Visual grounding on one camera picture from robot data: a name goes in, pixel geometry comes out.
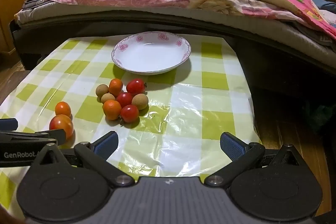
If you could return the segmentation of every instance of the floral plate rim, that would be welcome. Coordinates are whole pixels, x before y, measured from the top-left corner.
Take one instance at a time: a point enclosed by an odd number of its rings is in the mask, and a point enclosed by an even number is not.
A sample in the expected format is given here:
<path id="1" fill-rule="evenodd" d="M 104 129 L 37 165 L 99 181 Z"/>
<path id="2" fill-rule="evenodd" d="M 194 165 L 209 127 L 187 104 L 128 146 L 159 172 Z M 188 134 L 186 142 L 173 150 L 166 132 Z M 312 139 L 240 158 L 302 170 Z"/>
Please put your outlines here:
<path id="1" fill-rule="evenodd" d="M 131 39 L 131 38 L 133 38 L 133 37 L 135 37 L 135 36 L 139 36 L 139 35 L 144 34 L 144 33 L 157 33 L 157 34 L 166 33 L 166 34 L 170 34 L 170 35 L 172 35 L 172 36 L 175 36 L 175 37 L 179 38 L 180 40 L 184 40 L 185 44 L 188 46 L 187 55 L 183 56 L 182 60 L 181 60 L 178 64 L 176 64 L 176 65 L 174 65 L 174 66 L 171 66 L 171 67 L 169 67 L 169 68 L 161 69 L 161 70 L 153 70 L 153 71 L 136 71 L 136 70 L 129 70 L 129 69 L 125 69 L 125 68 L 123 68 L 121 62 L 120 62 L 118 59 L 114 58 L 114 54 L 115 54 L 116 49 L 118 48 L 118 45 L 119 45 L 119 44 L 122 44 L 122 43 L 125 42 L 126 40 L 129 40 L 129 39 Z M 112 53 L 111 53 L 111 57 L 112 57 L 112 61 L 113 61 L 113 63 L 116 64 L 117 67 L 119 67 L 120 69 L 129 71 L 129 72 L 134 72 L 134 73 L 156 73 L 156 72 L 165 71 L 165 70 L 169 71 L 169 70 L 171 70 L 171 69 L 174 69 L 174 68 L 178 67 L 179 65 L 183 64 L 183 63 L 189 58 L 190 54 L 191 54 L 190 43 L 189 43 L 185 38 L 183 38 L 183 37 L 181 37 L 181 36 L 179 36 L 179 35 L 177 35 L 177 34 L 171 33 L 171 32 L 165 32 L 165 31 L 149 31 L 149 32 L 140 32 L 140 33 L 136 33 L 136 34 L 130 35 L 129 37 L 126 37 L 126 38 L 122 39 L 121 41 L 119 41 L 119 42 L 114 46 L 114 48 L 113 48 L 113 50 L 112 50 Z"/>

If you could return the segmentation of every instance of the white plate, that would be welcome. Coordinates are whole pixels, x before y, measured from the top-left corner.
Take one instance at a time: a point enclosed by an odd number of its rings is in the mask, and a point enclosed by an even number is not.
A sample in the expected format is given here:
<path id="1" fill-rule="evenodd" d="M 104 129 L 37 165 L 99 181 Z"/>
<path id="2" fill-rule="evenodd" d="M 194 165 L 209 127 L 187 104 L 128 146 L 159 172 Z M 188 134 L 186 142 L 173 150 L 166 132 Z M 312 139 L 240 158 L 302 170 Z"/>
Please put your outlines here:
<path id="1" fill-rule="evenodd" d="M 120 68 L 139 75 L 158 75 L 186 61 L 190 44 L 169 32 L 142 32 L 121 40 L 112 51 Z"/>

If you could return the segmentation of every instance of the orange cherry tomato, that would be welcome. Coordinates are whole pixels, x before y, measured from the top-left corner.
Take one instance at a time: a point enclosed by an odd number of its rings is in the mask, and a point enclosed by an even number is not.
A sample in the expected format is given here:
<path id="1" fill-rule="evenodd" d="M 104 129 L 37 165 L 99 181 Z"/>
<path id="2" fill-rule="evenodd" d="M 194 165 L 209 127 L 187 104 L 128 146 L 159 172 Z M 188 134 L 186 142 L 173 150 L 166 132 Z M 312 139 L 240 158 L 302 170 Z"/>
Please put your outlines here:
<path id="1" fill-rule="evenodd" d="M 123 88 L 123 82 L 120 79 L 114 78 L 109 85 L 109 93 L 117 97 Z"/>
<path id="2" fill-rule="evenodd" d="M 71 116 L 71 108 L 68 105 L 68 103 L 66 102 L 59 102 L 56 106 L 55 106 L 55 114 L 56 115 L 60 115 L 60 114 L 64 114 L 68 117 Z"/>
<path id="3" fill-rule="evenodd" d="M 116 120 L 120 115 L 121 105 L 115 100 L 107 100 L 103 104 L 103 111 L 108 120 Z"/>
<path id="4" fill-rule="evenodd" d="M 74 125 L 68 116 L 60 114 L 56 115 L 51 119 L 49 124 L 49 130 L 52 129 L 64 129 L 66 133 L 66 138 L 68 139 L 72 136 L 72 133 L 74 132 Z"/>

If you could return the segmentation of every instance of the blue gripper pad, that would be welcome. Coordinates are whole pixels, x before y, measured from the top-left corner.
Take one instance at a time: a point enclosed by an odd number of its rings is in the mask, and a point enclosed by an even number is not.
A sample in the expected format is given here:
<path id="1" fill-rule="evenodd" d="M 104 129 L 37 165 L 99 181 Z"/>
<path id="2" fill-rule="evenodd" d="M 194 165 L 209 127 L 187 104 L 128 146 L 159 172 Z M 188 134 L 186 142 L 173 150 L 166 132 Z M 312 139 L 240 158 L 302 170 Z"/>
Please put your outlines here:
<path id="1" fill-rule="evenodd" d="M 229 132 L 224 132 L 220 137 L 220 148 L 230 160 L 234 161 L 246 153 L 249 145 Z"/>
<path id="2" fill-rule="evenodd" d="M 118 148 L 118 143 L 119 139 L 117 133 L 115 131 L 110 131 L 92 143 L 93 152 L 104 160 L 107 160 Z"/>
<path id="3" fill-rule="evenodd" d="M 17 127 L 18 127 L 18 123 L 15 118 L 0 119 L 0 130 L 14 131 L 14 130 L 17 130 Z"/>

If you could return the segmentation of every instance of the plastic table cover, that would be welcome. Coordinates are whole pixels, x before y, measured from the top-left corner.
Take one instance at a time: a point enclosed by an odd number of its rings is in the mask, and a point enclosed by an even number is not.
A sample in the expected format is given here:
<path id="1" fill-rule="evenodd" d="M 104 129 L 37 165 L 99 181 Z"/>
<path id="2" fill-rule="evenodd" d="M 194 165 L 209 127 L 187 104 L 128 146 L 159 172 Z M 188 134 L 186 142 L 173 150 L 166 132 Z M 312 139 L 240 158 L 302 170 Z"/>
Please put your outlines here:
<path id="1" fill-rule="evenodd" d="M 95 141 L 110 130 L 119 136 L 108 162 L 139 176 L 200 176 L 229 164 L 219 138 L 228 131 L 246 143 L 260 142 L 254 131 L 251 94 L 239 60 L 223 38 L 181 35 L 191 45 L 189 59 L 161 75 L 139 76 L 115 66 L 113 47 L 126 35 L 72 38 L 55 49 L 0 106 L 0 117 L 15 117 L 18 131 L 47 130 L 55 105 L 66 101 L 75 134 L 67 143 Z M 149 107 L 138 123 L 107 121 L 95 89 L 119 78 L 147 82 Z M 3 168 L 0 203 L 17 217 L 16 187 L 28 167 Z"/>

